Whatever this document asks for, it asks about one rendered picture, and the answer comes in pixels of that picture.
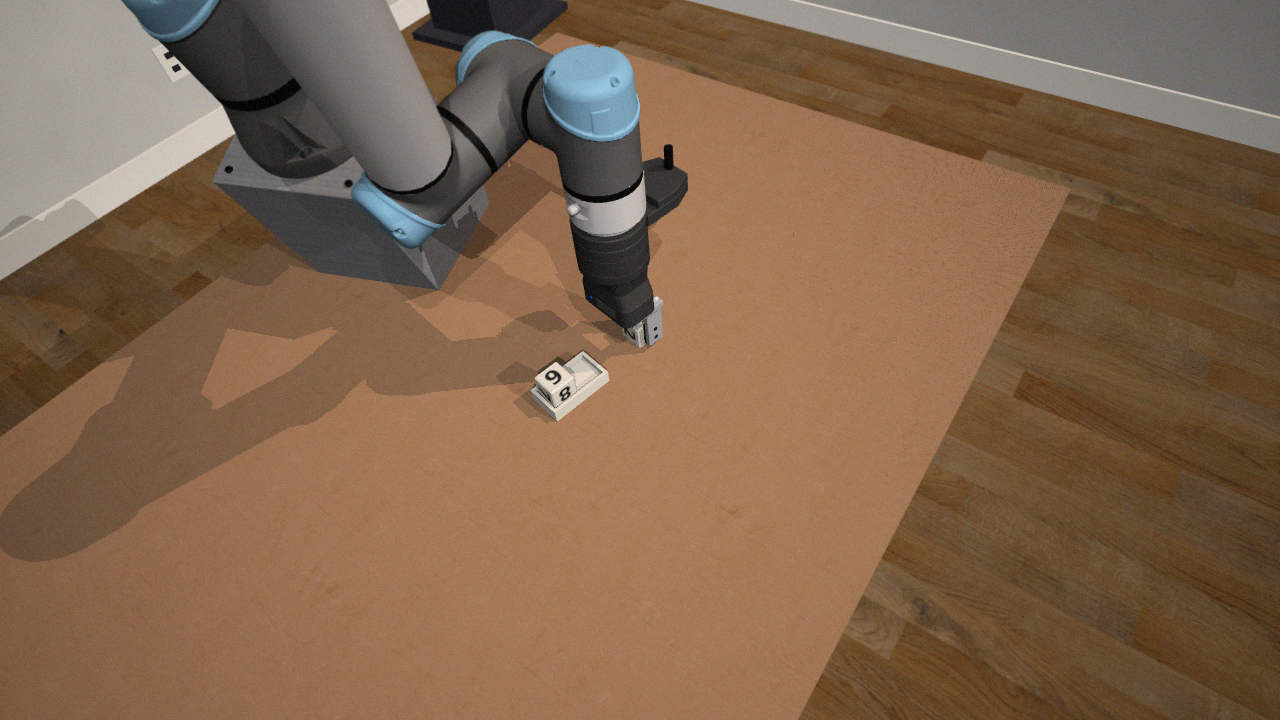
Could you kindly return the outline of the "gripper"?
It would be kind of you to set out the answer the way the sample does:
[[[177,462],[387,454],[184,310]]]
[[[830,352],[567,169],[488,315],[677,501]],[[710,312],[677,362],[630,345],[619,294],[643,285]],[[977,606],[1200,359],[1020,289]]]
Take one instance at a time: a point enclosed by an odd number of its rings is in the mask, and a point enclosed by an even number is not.
[[[673,146],[664,159],[643,161],[636,192],[605,204],[573,199],[564,190],[570,227],[588,302],[622,328],[644,322],[645,343],[663,336],[660,307],[646,272],[650,263],[648,227],[666,217],[689,191],[689,173],[673,164]]]

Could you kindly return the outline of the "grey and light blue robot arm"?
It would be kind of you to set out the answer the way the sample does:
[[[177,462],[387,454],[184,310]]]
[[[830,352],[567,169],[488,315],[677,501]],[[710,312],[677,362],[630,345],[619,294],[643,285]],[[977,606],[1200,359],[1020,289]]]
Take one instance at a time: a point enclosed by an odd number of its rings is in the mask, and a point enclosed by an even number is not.
[[[554,56],[486,31],[465,44],[457,87],[435,105],[387,0],[122,3],[221,102],[268,173],[303,179],[353,155],[364,173],[352,199],[404,249],[529,140],[556,152],[573,199],[614,201],[643,181],[634,68],[614,47]]]

